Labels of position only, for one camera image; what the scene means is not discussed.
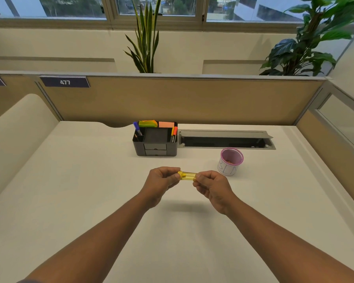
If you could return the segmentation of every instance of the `purple rim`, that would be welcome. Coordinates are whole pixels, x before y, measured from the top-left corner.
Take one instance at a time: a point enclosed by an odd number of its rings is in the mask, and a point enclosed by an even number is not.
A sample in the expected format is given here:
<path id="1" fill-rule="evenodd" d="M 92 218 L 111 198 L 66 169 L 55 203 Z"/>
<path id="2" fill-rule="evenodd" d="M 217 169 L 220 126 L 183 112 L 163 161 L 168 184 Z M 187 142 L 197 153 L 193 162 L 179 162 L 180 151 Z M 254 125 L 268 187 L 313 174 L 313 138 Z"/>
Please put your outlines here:
<path id="1" fill-rule="evenodd" d="M 239 164 L 231 164 L 231 163 L 228 163 L 226 160 L 223 159 L 223 152 L 226 151 L 226 150 L 235 150 L 237 153 L 240 154 L 241 156 L 241 162 Z M 238 166 L 238 165 L 241 165 L 244 161 L 244 155 L 242 152 L 240 152 L 239 150 L 237 150 L 236 148 L 224 148 L 221 152 L 220 152 L 220 158 L 227 164 L 227 165 L 230 165 L 230 166 Z"/>

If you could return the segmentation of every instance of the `white divider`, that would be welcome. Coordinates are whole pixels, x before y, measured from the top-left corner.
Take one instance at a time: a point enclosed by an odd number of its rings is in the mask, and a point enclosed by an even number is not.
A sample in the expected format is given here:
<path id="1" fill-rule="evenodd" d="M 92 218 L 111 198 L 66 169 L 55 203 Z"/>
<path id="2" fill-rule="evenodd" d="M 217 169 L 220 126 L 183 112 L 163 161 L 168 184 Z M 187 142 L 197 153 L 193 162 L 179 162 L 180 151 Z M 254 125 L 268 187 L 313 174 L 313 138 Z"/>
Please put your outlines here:
<path id="1" fill-rule="evenodd" d="M 0 116 L 0 193 L 58 124 L 35 94 Z"/>

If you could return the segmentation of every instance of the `yellow plastic container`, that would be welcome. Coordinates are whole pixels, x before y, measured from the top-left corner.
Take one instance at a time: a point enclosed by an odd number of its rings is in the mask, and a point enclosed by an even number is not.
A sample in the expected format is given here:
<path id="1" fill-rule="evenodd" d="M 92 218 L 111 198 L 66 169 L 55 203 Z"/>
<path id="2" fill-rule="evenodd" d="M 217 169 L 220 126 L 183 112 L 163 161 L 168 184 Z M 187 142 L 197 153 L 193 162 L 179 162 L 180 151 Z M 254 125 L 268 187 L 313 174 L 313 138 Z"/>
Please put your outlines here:
<path id="1" fill-rule="evenodd" d="M 197 173 L 189 173 L 183 171 L 178 171 L 177 173 L 179 173 L 180 175 L 180 180 L 190 180 L 190 181 L 194 181 L 195 175 L 197 174 Z"/>

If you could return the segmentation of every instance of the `cup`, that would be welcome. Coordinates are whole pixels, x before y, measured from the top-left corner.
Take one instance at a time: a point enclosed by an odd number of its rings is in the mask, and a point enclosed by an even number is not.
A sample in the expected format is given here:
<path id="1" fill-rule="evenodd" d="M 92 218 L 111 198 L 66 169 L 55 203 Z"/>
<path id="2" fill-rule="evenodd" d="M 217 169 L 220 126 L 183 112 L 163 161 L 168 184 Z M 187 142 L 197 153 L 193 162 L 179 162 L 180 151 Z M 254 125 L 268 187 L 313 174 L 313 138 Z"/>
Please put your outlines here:
<path id="1" fill-rule="evenodd" d="M 237 167 L 244 161 L 244 155 L 236 148 L 224 148 L 220 152 L 218 171 L 224 176 L 233 176 Z"/>

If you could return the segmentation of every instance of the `desk organizer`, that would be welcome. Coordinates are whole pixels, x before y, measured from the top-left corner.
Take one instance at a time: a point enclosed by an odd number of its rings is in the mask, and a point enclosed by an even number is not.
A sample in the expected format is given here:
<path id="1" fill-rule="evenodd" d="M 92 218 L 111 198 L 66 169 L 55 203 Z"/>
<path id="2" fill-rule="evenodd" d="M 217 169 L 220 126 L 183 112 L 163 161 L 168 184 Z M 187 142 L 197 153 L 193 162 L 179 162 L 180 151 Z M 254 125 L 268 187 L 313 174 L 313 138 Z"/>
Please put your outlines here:
<path id="1" fill-rule="evenodd" d="M 138 156 L 174 157 L 177 155 L 177 139 L 173 143 L 171 142 L 172 128 L 140 127 L 140 131 L 142 136 L 137 135 L 137 139 L 134 130 L 132 137 Z"/>

